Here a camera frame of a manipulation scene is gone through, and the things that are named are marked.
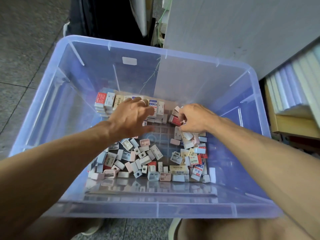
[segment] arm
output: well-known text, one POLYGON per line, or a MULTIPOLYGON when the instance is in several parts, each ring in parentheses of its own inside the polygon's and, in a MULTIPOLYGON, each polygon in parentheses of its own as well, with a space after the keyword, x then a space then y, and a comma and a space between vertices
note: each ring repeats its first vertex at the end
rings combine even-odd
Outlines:
POLYGON ((199 104, 180 109, 187 119, 182 131, 207 131, 219 139, 250 176, 281 209, 314 238, 320 236, 320 161, 229 119, 199 104))
POLYGON ((153 130, 142 127, 154 113, 137 97, 121 103, 108 121, 0 161, 0 232, 11 239, 32 224, 104 149, 153 130))

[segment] forearm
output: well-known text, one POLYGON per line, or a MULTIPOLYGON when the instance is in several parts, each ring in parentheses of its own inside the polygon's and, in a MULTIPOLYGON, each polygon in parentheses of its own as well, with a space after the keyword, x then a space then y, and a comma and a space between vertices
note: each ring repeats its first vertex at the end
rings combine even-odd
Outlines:
POLYGON ((19 232, 57 202, 86 165, 116 141, 110 133, 108 126, 96 126, 1 161, 2 234, 19 232))
POLYGON ((213 116, 208 131, 241 162, 269 197, 308 232, 320 229, 320 161, 213 116))

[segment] transparent plastic storage bin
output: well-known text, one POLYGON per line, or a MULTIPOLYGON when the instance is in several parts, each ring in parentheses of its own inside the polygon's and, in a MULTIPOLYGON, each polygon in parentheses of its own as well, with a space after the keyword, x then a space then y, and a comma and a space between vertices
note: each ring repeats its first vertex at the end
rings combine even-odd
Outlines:
MULTIPOLYGON (((102 88, 180 105, 200 103, 219 116, 270 137, 257 76, 249 65, 72 35, 58 42, 10 156, 98 123, 101 117, 94 111, 94 101, 102 88)), ((170 133, 168 125, 158 125, 152 135, 158 138, 164 156, 174 149, 168 143, 170 133)), ((85 194, 88 173, 84 169, 46 215, 268 218, 282 214, 237 158, 212 135, 208 135, 207 149, 208 171, 214 168, 211 183, 118 178, 110 182, 115 184, 113 193, 85 194), (123 184, 134 190, 125 191, 123 184)))

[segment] black bag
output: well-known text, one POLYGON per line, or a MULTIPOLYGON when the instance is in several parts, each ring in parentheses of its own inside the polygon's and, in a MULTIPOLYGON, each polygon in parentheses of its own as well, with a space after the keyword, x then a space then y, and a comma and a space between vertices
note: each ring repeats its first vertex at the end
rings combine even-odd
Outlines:
POLYGON ((148 37, 141 34, 129 0, 71 0, 69 20, 66 35, 150 45, 148 37))

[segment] human hand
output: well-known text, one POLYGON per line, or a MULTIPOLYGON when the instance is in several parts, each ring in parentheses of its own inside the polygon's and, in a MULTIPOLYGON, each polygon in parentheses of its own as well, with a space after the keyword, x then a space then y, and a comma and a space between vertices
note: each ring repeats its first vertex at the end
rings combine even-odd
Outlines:
POLYGON ((186 120, 180 126, 183 132, 202 133, 209 130, 212 120, 217 115, 200 104, 187 104, 179 110, 179 121, 186 120))
POLYGON ((110 125, 110 136, 119 141, 154 131, 151 125, 142 126, 143 121, 154 114, 154 108, 148 104, 148 100, 141 100, 141 97, 128 98, 119 104, 109 120, 105 121, 110 125))

